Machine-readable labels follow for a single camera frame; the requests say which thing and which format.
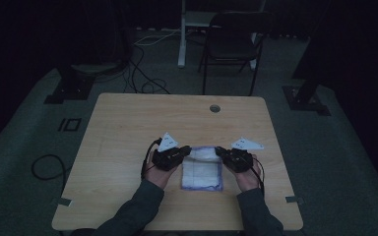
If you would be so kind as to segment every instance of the sleeve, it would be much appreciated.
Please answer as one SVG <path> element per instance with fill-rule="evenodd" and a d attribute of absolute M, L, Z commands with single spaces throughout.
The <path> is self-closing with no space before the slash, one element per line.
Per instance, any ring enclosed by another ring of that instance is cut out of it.
<path fill-rule="evenodd" d="M 284 226 L 270 214 L 260 189 L 241 193 L 237 199 L 247 236 L 284 235 Z"/>
<path fill-rule="evenodd" d="M 133 235 L 143 230 L 158 214 L 163 196 L 163 189 L 143 180 L 133 198 L 122 205 L 115 216 L 105 221 L 93 235 Z"/>

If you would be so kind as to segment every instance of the light wood surface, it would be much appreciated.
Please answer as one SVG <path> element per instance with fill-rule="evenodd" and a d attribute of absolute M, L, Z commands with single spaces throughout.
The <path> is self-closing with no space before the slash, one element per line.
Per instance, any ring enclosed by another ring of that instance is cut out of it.
<path fill-rule="evenodd" d="M 210 106 L 220 107 L 219 113 Z M 97 228 L 130 200 L 141 180 L 149 145 L 168 132 L 179 145 L 230 148 L 241 137 L 262 144 L 250 151 L 262 162 L 266 203 L 286 230 L 302 227 L 297 203 L 267 110 L 260 97 L 103 93 L 79 148 L 53 228 Z M 181 166 L 171 176 L 156 218 L 147 230 L 241 230 L 232 174 L 222 169 L 223 191 L 181 190 Z"/>

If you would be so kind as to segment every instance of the folded cloth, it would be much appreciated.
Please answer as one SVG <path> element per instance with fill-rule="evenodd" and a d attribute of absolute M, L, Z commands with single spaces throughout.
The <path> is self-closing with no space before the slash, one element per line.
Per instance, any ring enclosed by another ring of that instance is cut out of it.
<path fill-rule="evenodd" d="M 214 147 L 192 147 L 182 165 L 182 189 L 222 191 L 222 162 Z"/>

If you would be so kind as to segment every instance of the person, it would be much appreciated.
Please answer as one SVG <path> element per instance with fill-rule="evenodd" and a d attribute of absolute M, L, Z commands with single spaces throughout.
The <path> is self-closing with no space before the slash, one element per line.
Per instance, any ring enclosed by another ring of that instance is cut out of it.
<path fill-rule="evenodd" d="M 153 167 L 152 162 L 147 166 L 145 179 L 132 199 L 122 205 L 111 219 L 105 221 L 93 236 L 139 235 L 155 218 L 164 196 L 163 189 L 177 167 L 163 171 Z M 260 174 L 256 161 L 253 168 Z M 236 197 L 241 209 L 244 233 L 248 236 L 283 235 L 284 227 L 270 214 L 260 190 L 260 183 L 253 171 L 231 173 L 241 190 L 241 194 Z"/>

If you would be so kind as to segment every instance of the white card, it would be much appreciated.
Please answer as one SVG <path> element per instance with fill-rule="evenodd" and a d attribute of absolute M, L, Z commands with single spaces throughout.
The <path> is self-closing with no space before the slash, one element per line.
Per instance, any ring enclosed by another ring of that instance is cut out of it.
<path fill-rule="evenodd" d="M 264 147 L 258 143 L 249 141 L 241 137 L 237 142 L 232 143 L 231 146 L 237 149 L 264 149 Z"/>
<path fill-rule="evenodd" d="M 175 148 L 179 145 L 179 143 L 171 137 L 171 135 L 166 132 L 161 140 L 160 145 L 158 146 L 158 151 L 162 152 L 168 149 Z"/>

